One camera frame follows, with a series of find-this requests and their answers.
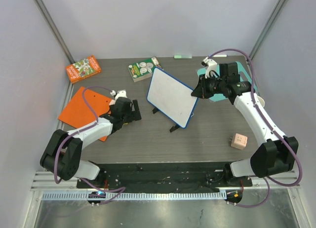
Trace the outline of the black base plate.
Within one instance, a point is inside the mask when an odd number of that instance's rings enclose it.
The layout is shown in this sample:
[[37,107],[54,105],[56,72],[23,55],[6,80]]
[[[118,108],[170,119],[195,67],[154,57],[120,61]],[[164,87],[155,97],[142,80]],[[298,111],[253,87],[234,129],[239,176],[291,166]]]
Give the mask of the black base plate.
[[101,174],[90,181],[100,189],[118,189],[127,185],[150,185],[159,182],[201,185],[214,188],[217,185],[239,186],[247,178],[233,178],[226,162],[166,162],[166,163],[116,163],[99,164]]

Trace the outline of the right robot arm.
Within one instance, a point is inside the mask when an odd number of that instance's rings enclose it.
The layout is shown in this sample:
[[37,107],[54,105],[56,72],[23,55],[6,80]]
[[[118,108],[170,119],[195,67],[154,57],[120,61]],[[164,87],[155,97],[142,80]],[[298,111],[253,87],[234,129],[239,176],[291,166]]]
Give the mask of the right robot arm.
[[204,59],[205,73],[198,76],[198,84],[191,93],[201,99],[222,94],[242,114],[256,138],[258,149],[249,158],[232,162],[223,180],[228,186],[236,185],[241,177],[270,177],[293,169],[298,150],[295,137],[282,132],[259,102],[249,81],[241,80],[236,62],[217,64]]

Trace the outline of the teal cutting board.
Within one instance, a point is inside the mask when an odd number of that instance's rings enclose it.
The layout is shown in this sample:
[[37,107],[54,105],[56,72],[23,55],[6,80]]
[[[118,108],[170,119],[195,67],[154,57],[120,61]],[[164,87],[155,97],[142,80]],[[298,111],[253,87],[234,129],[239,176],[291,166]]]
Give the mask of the teal cutting board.
[[197,71],[198,84],[192,96],[213,102],[229,99],[233,104],[237,96],[251,91],[252,80],[242,63],[218,64],[209,59],[202,65]]

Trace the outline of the blue-framed whiteboard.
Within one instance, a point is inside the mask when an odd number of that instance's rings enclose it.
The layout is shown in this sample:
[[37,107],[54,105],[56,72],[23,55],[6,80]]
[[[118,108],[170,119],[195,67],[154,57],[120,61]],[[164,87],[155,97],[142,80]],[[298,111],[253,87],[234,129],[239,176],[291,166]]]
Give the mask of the blue-framed whiteboard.
[[147,101],[181,128],[186,128],[198,102],[193,90],[168,72],[154,68]]

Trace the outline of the white paper cup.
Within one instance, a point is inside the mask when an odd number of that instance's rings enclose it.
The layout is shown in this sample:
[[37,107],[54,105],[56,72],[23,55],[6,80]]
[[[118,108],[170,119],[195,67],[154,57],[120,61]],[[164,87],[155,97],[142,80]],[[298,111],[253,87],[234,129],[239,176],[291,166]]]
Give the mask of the white paper cup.
[[261,104],[261,106],[264,107],[264,106],[265,106],[265,101],[264,101],[264,99],[263,99],[262,97],[260,97],[260,96],[257,96],[257,98],[258,98],[258,101],[259,101],[259,103]]

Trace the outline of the blue marker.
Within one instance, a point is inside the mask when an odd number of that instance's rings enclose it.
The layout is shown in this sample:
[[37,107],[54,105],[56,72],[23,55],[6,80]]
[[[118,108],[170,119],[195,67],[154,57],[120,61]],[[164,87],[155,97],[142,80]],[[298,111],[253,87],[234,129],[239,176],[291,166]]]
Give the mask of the blue marker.
[[212,56],[212,58],[226,58],[226,57],[227,57],[227,54],[216,54]]

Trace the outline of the aluminium front rail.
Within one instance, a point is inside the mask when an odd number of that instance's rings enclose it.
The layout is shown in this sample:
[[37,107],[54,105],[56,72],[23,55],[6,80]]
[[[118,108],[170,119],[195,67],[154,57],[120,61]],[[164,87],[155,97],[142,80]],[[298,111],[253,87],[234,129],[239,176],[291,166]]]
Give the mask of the aluminium front rail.
[[158,201],[158,200],[224,200],[232,197],[236,191],[255,189],[283,189],[284,187],[262,178],[246,179],[239,186],[211,187],[201,185],[176,184],[175,182],[159,182],[150,185],[127,185],[123,192],[113,192],[112,189],[96,190],[79,179],[70,179],[56,184],[48,172],[37,172],[31,185],[31,191],[42,191],[42,200],[86,200],[96,205],[107,200],[115,201]]

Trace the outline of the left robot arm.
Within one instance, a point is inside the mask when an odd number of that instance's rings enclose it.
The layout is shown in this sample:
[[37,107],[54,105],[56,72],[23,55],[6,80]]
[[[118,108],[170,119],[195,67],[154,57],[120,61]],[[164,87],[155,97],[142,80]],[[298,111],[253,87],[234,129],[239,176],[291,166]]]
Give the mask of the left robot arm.
[[58,181],[84,178],[94,188],[100,188],[104,185],[105,175],[97,164],[81,159],[82,150],[100,138],[114,134],[123,125],[138,120],[141,120],[138,101],[118,97],[110,105],[110,112],[96,121],[76,130],[56,130],[44,150],[40,166],[52,172]]

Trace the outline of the green illustrated book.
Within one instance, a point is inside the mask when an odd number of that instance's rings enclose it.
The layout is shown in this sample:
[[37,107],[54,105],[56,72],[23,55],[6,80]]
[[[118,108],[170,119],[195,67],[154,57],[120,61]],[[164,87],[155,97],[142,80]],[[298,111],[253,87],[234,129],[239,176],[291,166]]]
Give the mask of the green illustrated book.
[[157,57],[151,57],[128,65],[128,71],[133,82],[151,78],[156,68],[163,70],[163,67]]

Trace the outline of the black whiteboard stand foot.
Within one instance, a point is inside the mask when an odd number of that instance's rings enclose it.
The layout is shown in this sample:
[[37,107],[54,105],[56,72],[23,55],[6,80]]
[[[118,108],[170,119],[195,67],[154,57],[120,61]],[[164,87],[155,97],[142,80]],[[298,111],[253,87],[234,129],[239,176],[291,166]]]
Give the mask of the black whiteboard stand foot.
[[157,112],[159,112],[159,109],[157,107],[154,107],[154,109],[152,110],[153,114],[156,114]]

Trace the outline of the orange illustrated book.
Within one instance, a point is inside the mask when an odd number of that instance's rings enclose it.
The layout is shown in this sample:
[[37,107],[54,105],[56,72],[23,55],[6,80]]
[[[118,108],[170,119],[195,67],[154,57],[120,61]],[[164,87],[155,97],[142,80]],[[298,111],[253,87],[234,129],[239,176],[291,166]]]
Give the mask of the orange illustrated book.
[[72,84],[101,72],[101,67],[94,55],[88,56],[66,67],[66,73]]

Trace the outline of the green marker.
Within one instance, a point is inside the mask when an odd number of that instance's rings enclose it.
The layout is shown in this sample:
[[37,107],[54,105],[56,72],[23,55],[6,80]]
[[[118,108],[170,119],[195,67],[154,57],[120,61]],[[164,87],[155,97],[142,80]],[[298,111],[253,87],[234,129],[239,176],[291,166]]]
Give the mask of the green marker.
[[192,59],[192,55],[174,55],[174,59]]

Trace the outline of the orange folder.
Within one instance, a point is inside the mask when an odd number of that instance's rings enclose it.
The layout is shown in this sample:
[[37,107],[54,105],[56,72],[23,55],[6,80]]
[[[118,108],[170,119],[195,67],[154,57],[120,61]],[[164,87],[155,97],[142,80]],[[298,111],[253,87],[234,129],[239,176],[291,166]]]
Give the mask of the orange folder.
[[[94,123],[95,115],[83,100],[82,93],[85,90],[81,87],[71,98],[70,102],[62,110],[58,119],[73,128],[85,128],[87,124]],[[112,98],[87,89],[84,92],[86,101],[92,107],[97,116],[108,112]]]

